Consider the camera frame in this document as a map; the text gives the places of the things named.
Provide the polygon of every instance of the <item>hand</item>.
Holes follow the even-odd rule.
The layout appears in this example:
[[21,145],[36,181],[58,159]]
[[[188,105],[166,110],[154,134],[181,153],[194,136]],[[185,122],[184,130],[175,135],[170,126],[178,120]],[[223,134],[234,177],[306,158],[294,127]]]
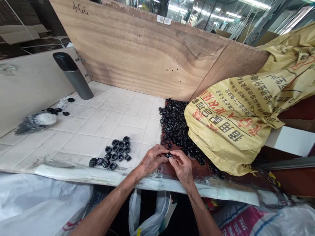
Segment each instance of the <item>hand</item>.
[[141,178],[151,174],[159,164],[168,162],[168,159],[164,154],[169,152],[170,151],[165,149],[162,145],[156,144],[153,148],[147,151],[135,170],[141,174]]
[[193,173],[191,171],[191,161],[190,159],[182,152],[182,150],[170,151],[173,155],[169,157],[168,160],[171,165],[174,167],[178,179],[184,187],[189,186],[194,183]]

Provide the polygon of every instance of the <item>blue stripe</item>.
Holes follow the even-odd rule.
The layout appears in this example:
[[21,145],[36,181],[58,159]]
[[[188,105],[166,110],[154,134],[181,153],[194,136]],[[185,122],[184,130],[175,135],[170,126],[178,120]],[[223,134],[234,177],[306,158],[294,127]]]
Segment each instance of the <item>blue stripe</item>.
[[243,208],[245,208],[246,206],[248,206],[248,204],[244,204],[243,206],[241,206],[239,209],[236,210],[235,213],[233,213],[230,217],[228,217],[225,221],[223,221],[223,223],[221,223],[219,225],[219,228],[221,228],[223,225],[225,225],[226,223],[228,223],[232,218],[233,216],[237,215],[239,213],[239,211],[241,211]]
[[280,215],[280,211],[278,211],[278,213],[275,214],[273,217],[271,217],[269,220],[265,221],[265,222],[257,229],[257,231],[256,231],[256,233],[255,233],[255,236],[257,236],[257,235],[260,233],[260,231],[262,231],[263,228],[264,228],[266,225],[270,224],[270,223],[271,223],[275,218],[277,218],[279,215]]

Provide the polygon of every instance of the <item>fluorescent light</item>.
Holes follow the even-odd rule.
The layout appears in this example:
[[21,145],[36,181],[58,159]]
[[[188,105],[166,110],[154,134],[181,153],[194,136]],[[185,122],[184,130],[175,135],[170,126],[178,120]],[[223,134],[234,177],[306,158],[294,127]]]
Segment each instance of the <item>fluorescent light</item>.
[[[194,8],[194,10],[196,10],[196,11],[198,11],[198,12],[201,12],[201,13],[204,14],[204,15],[210,16],[210,12],[207,12],[207,11],[205,11],[205,10],[202,10],[202,11],[201,11],[200,8]],[[221,20],[230,21],[230,22],[234,22],[234,19],[227,18],[227,17],[222,17],[222,16],[216,16],[216,15],[214,15],[214,14],[212,14],[211,17],[217,18],[217,19],[221,19]]]
[[234,13],[231,13],[229,11],[226,12],[228,15],[231,15],[231,16],[234,16],[234,17],[237,17],[237,18],[242,18],[242,16],[240,15],[237,15],[237,14],[234,14]]
[[185,10],[185,9],[183,9],[183,8],[179,8],[179,7],[174,6],[174,5],[171,5],[171,4],[168,5],[168,8],[169,8],[170,10],[176,11],[176,12],[180,12],[180,11],[183,12],[183,13],[187,13],[187,12],[188,12],[187,10]]
[[271,7],[267,4],[263,4],[261,2],[258,2],[256,0],[240,0],[241,2],[245,2],[249,5],[252,5],[254,7],[263,8],[263,9],[270,9]]

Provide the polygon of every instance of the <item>white plastic sheet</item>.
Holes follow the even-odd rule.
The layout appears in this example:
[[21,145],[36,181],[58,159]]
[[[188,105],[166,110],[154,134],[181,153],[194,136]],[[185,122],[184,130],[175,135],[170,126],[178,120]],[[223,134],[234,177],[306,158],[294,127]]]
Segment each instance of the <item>white plastic sheet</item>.
[[38,175],[0,173],[0,235],[55,236],[86,207],[92,189]]

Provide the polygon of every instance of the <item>pile of black parts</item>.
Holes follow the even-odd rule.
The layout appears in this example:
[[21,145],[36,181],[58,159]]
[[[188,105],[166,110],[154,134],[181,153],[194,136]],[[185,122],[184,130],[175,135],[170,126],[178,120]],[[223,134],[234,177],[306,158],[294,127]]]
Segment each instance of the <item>pile of black parts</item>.
[[104,168],[108,167],[109,170],[114,170],[117,167],[117,163],[114,163],[113,161],[118,160],[121,162],[123,159],[125,159],[126,161],[130,161],[131,156],[127,154],[130,151],[131,149],[130,149],[129,137],[127,136],[124,137],[122,141],[119,141],[118,139],[114,139],[112,141],[112,147],[107,146],[105,148],[105,152],[106,152],[105,157],[92,158],[90,160],[89,166],[94,167],[96,165],[102,165]]
[[[182,147],[181,150],[185,155],[189,153],[192,158],[196,158],[201,166],[204,166],[206,155],[188,136],[189,127],[184,117],[184,110],[188,102],[181,102],[171,98],[166,99],[166,101],[167,105],[165,108],[158,109],[162,116],[160,120],[162,133],[165,133],[162,136],[161,145],[167,145],[168,149],[172,148],[173,145]],[[222,172],[210,160],[209,168],[212,173],[224,179]]]

